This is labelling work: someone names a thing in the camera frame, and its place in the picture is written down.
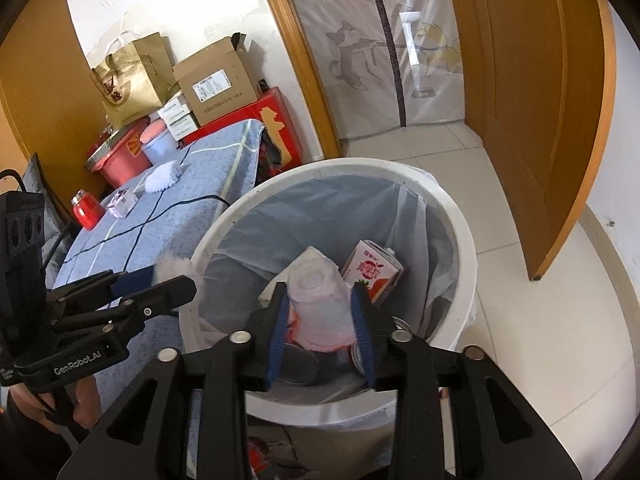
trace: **blue gripper pad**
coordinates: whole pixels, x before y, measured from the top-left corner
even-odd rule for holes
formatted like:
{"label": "blue gripper pad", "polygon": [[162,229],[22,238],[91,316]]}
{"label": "blue gripper pad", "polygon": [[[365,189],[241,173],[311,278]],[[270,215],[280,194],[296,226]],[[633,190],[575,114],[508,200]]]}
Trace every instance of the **blue gripper pad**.
{"label": "blue gripper pad", "polygon": [[285,292],[280,300],[276,325],[269,339],[269,359],[267,372],[264,377],[265,386],[268,390],[280,376],[280,365],[282,364],[282,353],[284,352],[284,337],[287,334],[289,324],[289,295]]}
{"label": "blue gripper pad", "polygon": [[351,290],[351,317],[353,318],[353,326],[356,330],[358,338],[358,348],[362,358],[362,367],[364,368],[364,377],[367,380],[369,388],[376,385],[376,361],[373,355],[373,344],[371,342],[371,334],[367,327],[367,321],[364,317],[362,303],[357,291]]}
{"label": "blue gripper pad", "polygon": [[154,266],[144,267],[120,277],[111,285],[111,292],[114,298],[123,298],[149,288],[153,280]]}

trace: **bed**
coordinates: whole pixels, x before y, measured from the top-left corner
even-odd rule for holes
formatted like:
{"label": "bed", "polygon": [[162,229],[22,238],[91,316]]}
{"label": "bed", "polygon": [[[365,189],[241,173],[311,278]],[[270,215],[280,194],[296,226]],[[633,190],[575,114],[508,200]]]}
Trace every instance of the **bed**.
{"label": "bed", "polygon": [[[71,246],[56,286],[103,270],[137,270],[167,252],[190,258],[205,232],[226,209],[255,185],[263,124],[233,124],[176,152],[184,174],[175,186],[144,192],[153,168],[130,180],[139,202],[123,219],[106,214],[91,231],[82,230]],[[129,343],[130,357],[96,375],[103,409],[123,391],[159,349],[181,348],[178,319],[149,320]]]}

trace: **red gift box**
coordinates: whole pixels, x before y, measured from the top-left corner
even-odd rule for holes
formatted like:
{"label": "red gift box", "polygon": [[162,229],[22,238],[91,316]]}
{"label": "red gift box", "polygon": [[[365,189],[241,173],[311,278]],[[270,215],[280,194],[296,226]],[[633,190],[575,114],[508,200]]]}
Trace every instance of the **red gift box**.
{"label": "red gift box", "polygon": [[300,141],[282,97],[282,92],[277,86],[267,90],[255,103],[205,124],[182,140],[185,145],[191,144],[222,128],[247,119],[258,119],[264,123],[271,142],[279,148],[282,154],[281,170],[286,171],[302,165]]}

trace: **screw head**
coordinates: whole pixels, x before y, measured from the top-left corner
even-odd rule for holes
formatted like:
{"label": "screw head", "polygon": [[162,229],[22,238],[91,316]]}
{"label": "screw head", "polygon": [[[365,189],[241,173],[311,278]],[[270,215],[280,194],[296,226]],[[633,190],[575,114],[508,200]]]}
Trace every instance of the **screw head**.
{"label": "screw head", "polygon": [[468,346],[464,349],[464,354],[472,361],[481,361],[486,357],[484,350],[482,350],[479,346]]}
{"label": "screw head", "polygon": [[164,348],[158,352],[158,360],[163,363],[170,363],[178,357],[178,351],[175,348]]}
{"label": "screw head", "polygon": [[406,330],[394,330],[391,334],[391,339],[399,343],[408,343],[413,338],[414,335],[411,334],[411,332],[407,332]]}
{"label": "screw head", "polygon": [[251,341],[251,334],[246,332],[245,330],[239,330],[238,332],[233,332],[232,335],[229,336],[232,343],[242,344],[248,343]]}

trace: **human hand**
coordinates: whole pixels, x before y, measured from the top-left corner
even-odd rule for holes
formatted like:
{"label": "human hand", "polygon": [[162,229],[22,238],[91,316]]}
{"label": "human hand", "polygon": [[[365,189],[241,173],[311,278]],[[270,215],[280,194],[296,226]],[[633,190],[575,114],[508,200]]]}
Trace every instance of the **human hand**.
{"label": "human hand", "polygon": [[[45,416],[45,407],[36,399],[24,384],[16,384],[9,388],[15,405],[24,416],[35,420],[53,433],[59,433],[56,425]],[[102,413],[100,395],[93,376],[80,379],[75,389],[78,405],[74,410],[74,421],[86,430],[94,427]],[[51,394],[40,394],[40,398],[52,408],[55,402]]]}

